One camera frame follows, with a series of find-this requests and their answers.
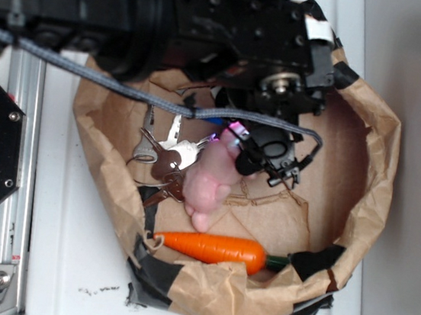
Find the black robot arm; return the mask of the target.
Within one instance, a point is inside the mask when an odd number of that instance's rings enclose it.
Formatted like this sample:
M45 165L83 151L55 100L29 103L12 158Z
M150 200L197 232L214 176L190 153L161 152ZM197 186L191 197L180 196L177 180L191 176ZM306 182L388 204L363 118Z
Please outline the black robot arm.
M243 122L236 161L269 184L291 180L309 135L301 114L320 114L333 86L336 39L314 0L0 0L0 54L8 45L42 59L87 53L120 82L177 69L221 87L220 105Z

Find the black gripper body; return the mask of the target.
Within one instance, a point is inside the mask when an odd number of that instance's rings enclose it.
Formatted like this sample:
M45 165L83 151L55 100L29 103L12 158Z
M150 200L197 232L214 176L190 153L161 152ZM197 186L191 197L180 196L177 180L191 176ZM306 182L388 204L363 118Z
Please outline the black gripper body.
M191 82L220 86L230 107L281 119L275 128L251 121L239 138L236 170L266 171L270 185L291 181L313 155L295 145L309 135L302 114L324 111L333 86L335 36L320 6L293 0L173 0L175 29L159 64Z

